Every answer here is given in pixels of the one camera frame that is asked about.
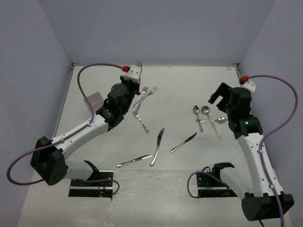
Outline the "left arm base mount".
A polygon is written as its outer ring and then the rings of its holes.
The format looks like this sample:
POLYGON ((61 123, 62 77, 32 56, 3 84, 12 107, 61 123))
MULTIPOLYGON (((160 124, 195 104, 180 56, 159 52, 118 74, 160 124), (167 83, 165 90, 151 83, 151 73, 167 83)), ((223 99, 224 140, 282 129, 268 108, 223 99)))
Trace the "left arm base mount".
POLYGON ((107 197, 112 198, 120 189, 113 179, 114 171, 99 170, 88 160, 68 161, 65 179, 70 179, 69 197, 107 197))

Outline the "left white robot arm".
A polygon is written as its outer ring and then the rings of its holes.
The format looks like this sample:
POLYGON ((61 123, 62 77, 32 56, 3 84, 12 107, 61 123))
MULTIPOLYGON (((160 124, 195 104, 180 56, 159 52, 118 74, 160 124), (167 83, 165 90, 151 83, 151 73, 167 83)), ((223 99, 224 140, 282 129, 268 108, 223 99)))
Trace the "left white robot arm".
POLYGON ((98 182, 98 169, 90 161, 69 161, 68 157, 93 138, 115 128, 128 112, 135 95, 139 95, 140 79, 121 76, 112 86, 101 108, 89 120, 64 135, 36 143, 39 150, 32 155, 31 166, 48 185, 62 179, 83 181, 88 186, 98 182))

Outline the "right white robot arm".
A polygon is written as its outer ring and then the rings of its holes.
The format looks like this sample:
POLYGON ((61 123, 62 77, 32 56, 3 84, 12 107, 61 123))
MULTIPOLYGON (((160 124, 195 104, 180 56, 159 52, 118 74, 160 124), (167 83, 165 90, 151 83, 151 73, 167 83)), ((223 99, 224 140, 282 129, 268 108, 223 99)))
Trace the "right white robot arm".
POLYGON ((291 194, 286 194, 269 161, 264 144, 263 130, 257 117, 251 114, 251 85, 230 87, 221 83, 211 95, 209 103, 217 104, 226 113, 228 126, 241 147, 248 165, 251 182, 230 163, 214 165, 211 180, 217 185, 226 184, 241 201, 242 211, 248 221, 279 218, 284 225, 284 215, 294 205, 291 194))

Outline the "steel fork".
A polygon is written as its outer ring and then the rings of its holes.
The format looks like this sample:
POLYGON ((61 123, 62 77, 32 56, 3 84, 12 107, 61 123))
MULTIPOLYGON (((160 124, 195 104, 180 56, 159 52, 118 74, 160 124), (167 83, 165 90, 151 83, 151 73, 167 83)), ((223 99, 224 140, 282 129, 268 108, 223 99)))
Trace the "steel fork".
POLYGON ((138 102, 133 105, 133 108, 136 108, 140 105, 148 96, 155 94, 158 91, 157 87, 153 87, 144 97, 142 97, 138 102))
POLYGON ((143 129, 145 130, 146 133, 149 133, 149 130, 147 129, 147 127, 143 124, 140 115, 138 114, 137 111, 132 111, 134 117, 140 122, 140 124, 142 125, 143 129))
MULTIPOLYGON (((142 98, 146 95, 146 93, 148 92, 148 89, 149 89, 149 87, 144 87, 144 88, 142 89, 142 92, 141 92, 142 98)), ((141 106, 141 104, 138 104, 138 105, 137 105, 137 107, 136 107, 136 109, 135 109, 137 112, 139 111, 140 106, 141 106)))

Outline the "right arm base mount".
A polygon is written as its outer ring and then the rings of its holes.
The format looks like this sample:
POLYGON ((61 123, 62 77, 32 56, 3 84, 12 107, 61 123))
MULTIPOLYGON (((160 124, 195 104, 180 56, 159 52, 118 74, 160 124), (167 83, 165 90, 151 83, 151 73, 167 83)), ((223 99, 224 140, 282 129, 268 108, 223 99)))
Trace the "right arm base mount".
POLYGON ((187 192, 194 199, 199 198, 223 198, 237 197, 236 193, 220 178, 220 172, 224 168, 234 168, 229 162, 214 164, 213 168, 206 166, 203 170, 193 172, 187 179, 187 192), (197 195, 190 192, 189 183, 193 176, 196 176, 197 195))

